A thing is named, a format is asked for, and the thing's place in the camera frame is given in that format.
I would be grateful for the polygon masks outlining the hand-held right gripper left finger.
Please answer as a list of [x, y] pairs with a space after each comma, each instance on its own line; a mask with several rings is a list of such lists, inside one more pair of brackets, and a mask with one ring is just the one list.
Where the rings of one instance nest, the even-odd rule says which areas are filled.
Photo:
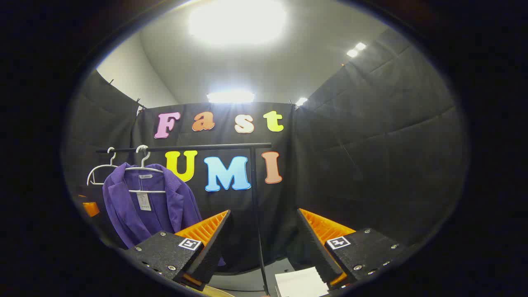
[[231, 210], [226, 210], [177, 233], [155, 233], [124, 250], [124, 256], [153, 274], [203, 291], [219, 266], [230, 234]]

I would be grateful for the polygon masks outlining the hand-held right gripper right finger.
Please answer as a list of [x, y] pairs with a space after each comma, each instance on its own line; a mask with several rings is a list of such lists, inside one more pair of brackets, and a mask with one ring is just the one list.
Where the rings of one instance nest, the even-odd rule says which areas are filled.
[[400, 265], [414, 250], [370, 223], [349, 224], [301, 207], [296, 215], [309, 263], [329, 290], [367, 282]]

